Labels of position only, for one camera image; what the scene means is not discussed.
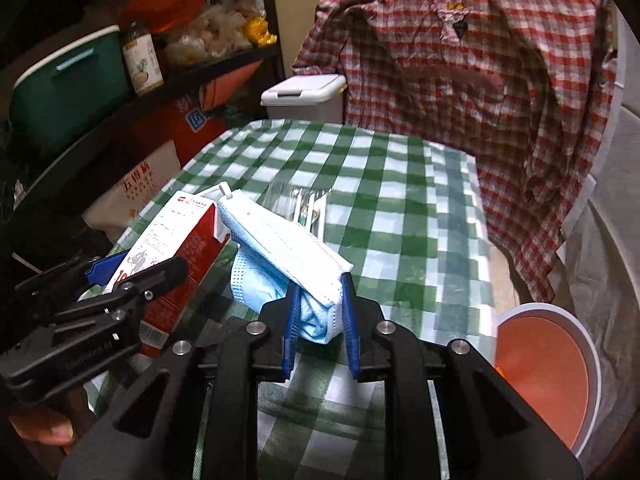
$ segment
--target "table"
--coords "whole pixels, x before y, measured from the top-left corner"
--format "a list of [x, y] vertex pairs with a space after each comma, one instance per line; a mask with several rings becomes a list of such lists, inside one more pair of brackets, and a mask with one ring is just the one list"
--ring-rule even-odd
[[[260, 201], [273, 180], [332, 189], [325, 241], [354, 265], [357, 293], [379, 302], [387, 319], [440, 344], [465, 337], [492, 361], [493, 296], [476, 163], [434, 142], [336, 124], [254, 121], [204, 147], [113, 251], [130, 248], [176, 190], [227, 181]], [[228, 246], [167, 344], [196, 340], [229, 315], [254, 319], [225, 299], [232, 258]], [[95, 411], [136, 375], [123, 365], [87, 384]], [[263, 383], [258, 392], [261, 478], [381, 478], [383, 403], [381, 383], [351, 380], [342, 336], [325, 346], [301, 340], [291, 379]], [[196, 462], [201, 455], [199, 447]]]

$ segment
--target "green storage container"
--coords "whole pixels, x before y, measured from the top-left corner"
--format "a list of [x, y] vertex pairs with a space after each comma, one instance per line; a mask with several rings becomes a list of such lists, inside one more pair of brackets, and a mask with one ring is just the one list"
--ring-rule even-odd
[[111, 25], [89, 34], [18, 78], [9, 109], [12, 142], [56, 157], [129, 99], [119, 32]]

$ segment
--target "face mask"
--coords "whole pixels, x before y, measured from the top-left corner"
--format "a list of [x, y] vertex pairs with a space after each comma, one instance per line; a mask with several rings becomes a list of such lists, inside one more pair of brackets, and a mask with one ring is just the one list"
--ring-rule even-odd
[[220, 185], [222, 221], [240, 250], [231, 272], [237, 301], [260, 312], [268, 301], [284, 298], [289, 280], [303, 289], [300, 335], [328, 343], [342, 331], [340, 276], [353, 266], [318, 241], [302, 225], [257, 205], [242, 191]]

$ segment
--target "bin handle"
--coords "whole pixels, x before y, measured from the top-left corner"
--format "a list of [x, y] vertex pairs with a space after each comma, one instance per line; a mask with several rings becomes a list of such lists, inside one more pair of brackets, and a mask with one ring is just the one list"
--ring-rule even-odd
[[76, 63], [82, 61], [83, 59], [87, 59], [89, 56], [93, 56], [94, 54], [95, 54], [94, 49], [93, 48], [88, 48], [84, 52], [81, 52], [80, 54], [77, 54], [77, 55], [75, 55], [73, 57], [70, 57], [66, 61], [60, 63], [56, 67], [56, 70], [58, 72], [62, 72], [64, 70], [66, 70], [67, 68], [75, 65]]

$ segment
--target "bottle label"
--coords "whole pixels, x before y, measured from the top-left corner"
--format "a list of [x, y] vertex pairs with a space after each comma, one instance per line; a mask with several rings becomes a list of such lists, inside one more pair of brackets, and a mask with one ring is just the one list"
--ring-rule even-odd
[[122, 47], [122, 53], [136, 94], [145, 94], [162, 85], [162, 73], [151, 34], [129, 41]]

